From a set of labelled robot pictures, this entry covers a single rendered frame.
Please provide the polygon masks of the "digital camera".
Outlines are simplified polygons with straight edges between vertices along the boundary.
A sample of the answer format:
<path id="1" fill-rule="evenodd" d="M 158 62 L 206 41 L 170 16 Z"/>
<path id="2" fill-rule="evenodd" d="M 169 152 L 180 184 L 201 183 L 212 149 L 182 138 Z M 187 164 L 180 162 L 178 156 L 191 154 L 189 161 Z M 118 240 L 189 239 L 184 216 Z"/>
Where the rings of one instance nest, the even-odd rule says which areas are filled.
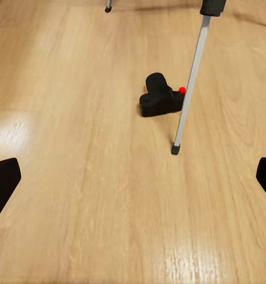
<path id="1" fill-rule="evenodd" d="M 179 91 L 173 91 L 168 86 L 162 73 L 152 73 L 146 78 L 148 93 L 143 94 L 139 99 L 140 114 L 143 117 L 177 112 L 182 109 L 186 93 L 185 87 Z"/>

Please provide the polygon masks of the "camera tripod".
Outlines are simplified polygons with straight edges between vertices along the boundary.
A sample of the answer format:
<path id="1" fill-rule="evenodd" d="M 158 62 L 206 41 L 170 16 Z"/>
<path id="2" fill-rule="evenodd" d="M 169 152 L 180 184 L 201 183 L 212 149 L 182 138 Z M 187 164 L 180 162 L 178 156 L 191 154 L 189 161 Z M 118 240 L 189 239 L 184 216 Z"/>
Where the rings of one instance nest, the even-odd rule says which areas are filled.
<path id="1" fill-rule="evenodd" d="M 108 0 L 105 12 L 111 11 L 112 9 L 111 4 L 112 0 Z M 221 12 L 223 12 L 223 10 L 225 9 L 225 6 L 226 6 L 226 0 L 203 0 L 202 7 L 200 10 L 200 14 L 203 15 L 203 18 L 200 27 L 200 33 L 198 35 L 193 63 L 190 70 L 190 76 L 187 84 L 188 86 L 186 88 L 184 103 L 182 103 L 181 116 L 178 123 L 176 138 L 175 142 L 172 144 L 171 153 L 173 154 L 178 154 L 180 152 L 181 137 L 184 129 L 185 119 L 187 117 L 188 109 L 190 106 L 191 96 L 193 93 L 194 84 L 196 81 L 198 67 L 200 65 L 200 60 L 204 49 L 204 44 L 206 41 L 211 16 L 220 16 Z"/>

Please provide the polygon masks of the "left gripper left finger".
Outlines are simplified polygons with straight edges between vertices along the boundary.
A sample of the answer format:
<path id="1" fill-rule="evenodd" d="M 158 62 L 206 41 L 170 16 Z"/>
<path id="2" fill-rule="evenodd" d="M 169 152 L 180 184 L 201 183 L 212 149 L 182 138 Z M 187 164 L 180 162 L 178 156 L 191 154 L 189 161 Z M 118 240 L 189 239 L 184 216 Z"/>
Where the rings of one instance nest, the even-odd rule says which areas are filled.
<path id="1" fill-rule="evenodd" d="M 21 180 L 17 158 L 0 161 L 0 213 Z"/>

